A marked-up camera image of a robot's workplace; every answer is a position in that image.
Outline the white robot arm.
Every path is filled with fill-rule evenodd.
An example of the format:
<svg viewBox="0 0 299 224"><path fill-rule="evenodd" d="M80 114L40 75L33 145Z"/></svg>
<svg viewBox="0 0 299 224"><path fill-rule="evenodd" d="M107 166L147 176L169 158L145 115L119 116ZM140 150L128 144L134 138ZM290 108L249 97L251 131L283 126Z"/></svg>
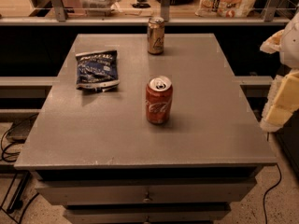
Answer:
<svg viewBox="0 0 299 224"><path fill-rule="evenodd" d="M270 36L260 51L279 53L280 62L290 68L285 76L276 75L271 83L264 105L260 127L269 133L281 129L299 109L299 14Z"/></svg>

